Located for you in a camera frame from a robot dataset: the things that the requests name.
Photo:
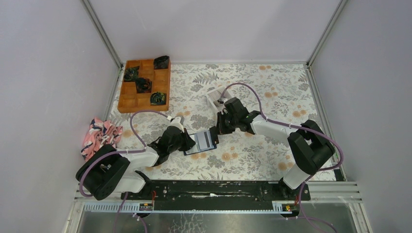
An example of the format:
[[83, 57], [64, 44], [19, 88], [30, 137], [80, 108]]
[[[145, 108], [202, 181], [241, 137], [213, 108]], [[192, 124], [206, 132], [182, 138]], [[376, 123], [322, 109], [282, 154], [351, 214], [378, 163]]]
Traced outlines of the dark credit card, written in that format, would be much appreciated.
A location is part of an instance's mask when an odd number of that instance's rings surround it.
[[211, 137], [211, 142], [213, 145], [217, 145], [219, 144], [219, 139], [218, 139], [218, 129], [216, 128], [216, 126], [213, 126], [211, 128], [209, 128], [209, 132], [210, 132], [210, 137]]

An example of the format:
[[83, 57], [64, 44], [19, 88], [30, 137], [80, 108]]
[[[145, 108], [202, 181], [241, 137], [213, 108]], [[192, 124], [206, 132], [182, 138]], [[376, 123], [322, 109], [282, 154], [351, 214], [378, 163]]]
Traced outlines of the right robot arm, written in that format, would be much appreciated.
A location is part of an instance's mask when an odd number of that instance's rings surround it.
[[279, 181], [279, 195], [291, 200], [298, 187], [315, 175], [335, 153], [332, 143], [325, 137], [318, 124], [307, 120], [301, 125], [266, 118], [260, 111], [248, 111], [238, 98], [231, 98], [217, 113], [217, 130], [220, 135], [236, 129], [250, 134], [263, 135], [289, 144], [295, 164]]

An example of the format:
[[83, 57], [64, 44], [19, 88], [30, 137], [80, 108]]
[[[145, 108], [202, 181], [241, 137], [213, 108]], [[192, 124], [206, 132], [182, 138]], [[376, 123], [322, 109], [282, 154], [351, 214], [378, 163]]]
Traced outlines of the blue leather card holder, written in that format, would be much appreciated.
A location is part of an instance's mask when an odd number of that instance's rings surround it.
[[212, 140], [210, 130], [197, 132], [190, 134], [189, 136], [195, 142], [195, 145], [191, 149], [183, 152], [185, 156], [198, 154], [217, 148], [217, 144]]

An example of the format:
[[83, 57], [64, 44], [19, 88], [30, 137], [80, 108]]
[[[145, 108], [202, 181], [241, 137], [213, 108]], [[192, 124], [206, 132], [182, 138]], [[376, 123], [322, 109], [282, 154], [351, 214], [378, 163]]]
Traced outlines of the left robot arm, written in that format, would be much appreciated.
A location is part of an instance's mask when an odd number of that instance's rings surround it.
[[188, 151], [196, 145], [185, 128], [168, 126], [145, 151], [120, 151], [102, 146], [76, 173], [79, 191], [85, 197], [103, 200], [113, 192], [132, 192], [138, 199], [149, 197], [151, 187], [140, 167], [158, 166], [175, 151]]

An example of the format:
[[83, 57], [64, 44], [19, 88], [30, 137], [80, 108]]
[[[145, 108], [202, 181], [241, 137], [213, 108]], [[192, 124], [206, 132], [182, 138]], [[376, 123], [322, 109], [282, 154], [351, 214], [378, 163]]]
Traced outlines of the white striped credit card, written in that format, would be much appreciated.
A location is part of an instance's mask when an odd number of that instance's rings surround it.
[[195, 142], [198, 152], [203, 152], [207, 150], [212, 150], [215, 148], [215, 145], [211, 142], [210, 132], [203, 131], [195, 134]]

